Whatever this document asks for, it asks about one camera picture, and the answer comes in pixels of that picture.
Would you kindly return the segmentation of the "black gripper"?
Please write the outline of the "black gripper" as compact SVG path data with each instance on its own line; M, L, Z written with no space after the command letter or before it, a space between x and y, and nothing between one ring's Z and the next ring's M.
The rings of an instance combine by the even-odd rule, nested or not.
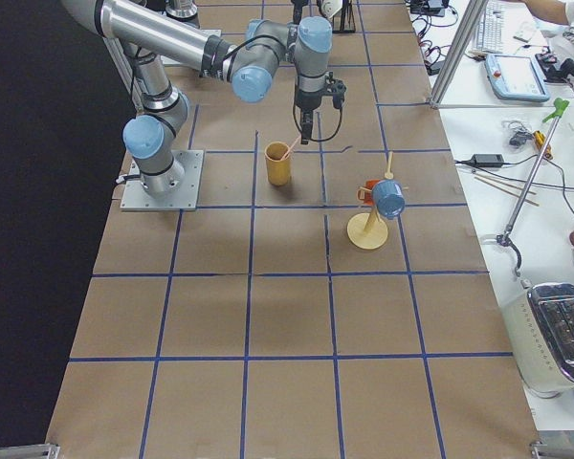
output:
M320 107L324 97L332 95L333 77L330 72L316 76L297 72L294 102L299 109L301 144L308 144L312 140L314 111Z

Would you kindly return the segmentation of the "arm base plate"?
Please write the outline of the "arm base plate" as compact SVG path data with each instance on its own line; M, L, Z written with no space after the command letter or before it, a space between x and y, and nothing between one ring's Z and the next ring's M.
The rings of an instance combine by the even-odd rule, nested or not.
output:
M204 150L172 150L171 169L157 176L142 174L131 161L127 179L123 182L121 209L124 211L195 211Z

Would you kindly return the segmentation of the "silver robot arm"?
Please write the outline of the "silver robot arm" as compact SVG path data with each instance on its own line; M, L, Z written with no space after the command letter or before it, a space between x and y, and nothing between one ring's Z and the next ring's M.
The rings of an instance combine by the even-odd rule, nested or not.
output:
M248 103L263 100L281 62L297 72L293 116L300 141L313 140L314 113L325 97L341 110L345 86L328 69L332 26L319 16L281 24L250 22L245 41L233 45L168 14L148 9L143 1L65 1L63 8L88 31L121 43L132 77L142 90L143 112L130 120L122 138L139 170L137 188L164 208L176 208L177 193L198 187L200 155L178 153L171 145L188 117L188 99L174 87L162 62L171 58L200 77L227 81Z

